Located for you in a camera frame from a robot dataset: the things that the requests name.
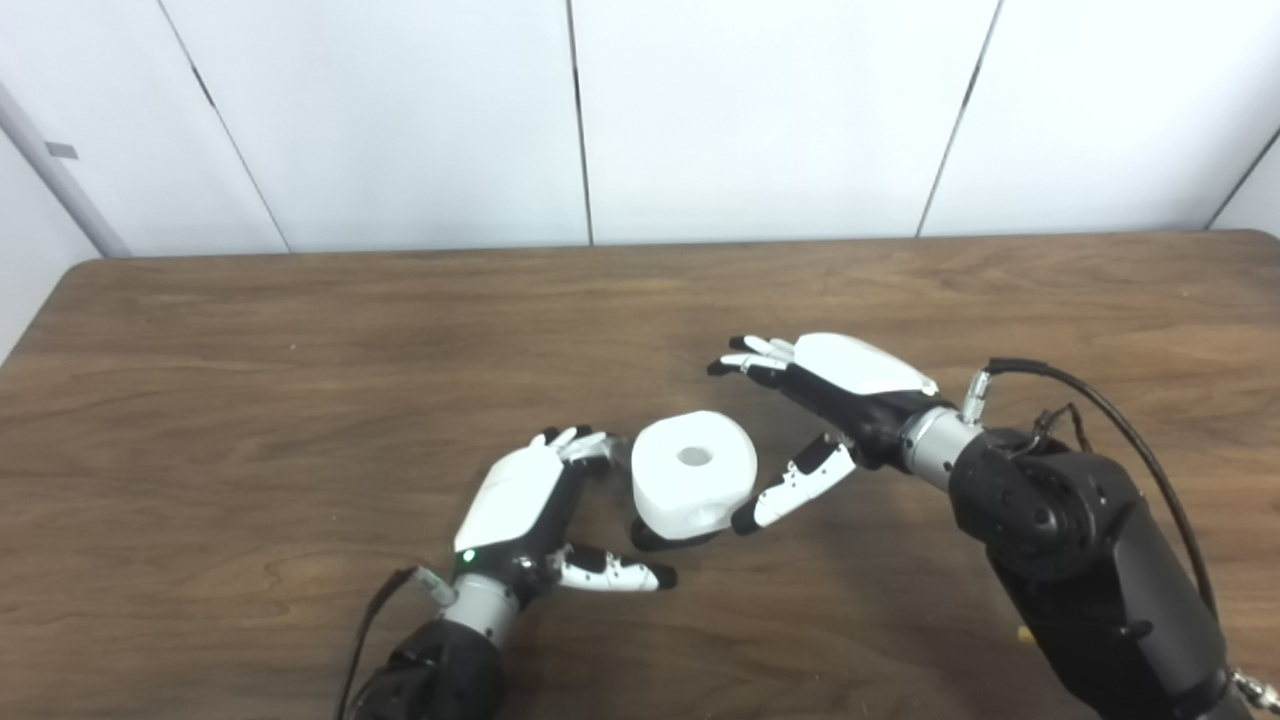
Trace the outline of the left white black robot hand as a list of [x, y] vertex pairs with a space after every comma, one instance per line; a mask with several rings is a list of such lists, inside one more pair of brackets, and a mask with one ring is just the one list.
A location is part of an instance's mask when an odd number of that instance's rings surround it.
[[503, 585], [518, 610], [564, 587], [669, 591], [678, 573], [568, 538], [590, 479], [618, 462], [625, 438], [590, 427], [548, 428], [492, 465], [454, 536], [454, 574]]

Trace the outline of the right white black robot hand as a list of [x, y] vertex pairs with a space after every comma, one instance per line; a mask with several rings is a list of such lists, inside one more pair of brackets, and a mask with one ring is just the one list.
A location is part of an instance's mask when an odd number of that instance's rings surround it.
[[750, 536], [818, 498], [860, 468], [905, 468], [909, 430], [937, 407], [951, 409], [934, 380], [868, 342], [829, 332], [795, 341], [736, 336], [707, 366], [742, 374], [831, 425], [788, 460], [777, 479], [736, 509], [733, 532]]

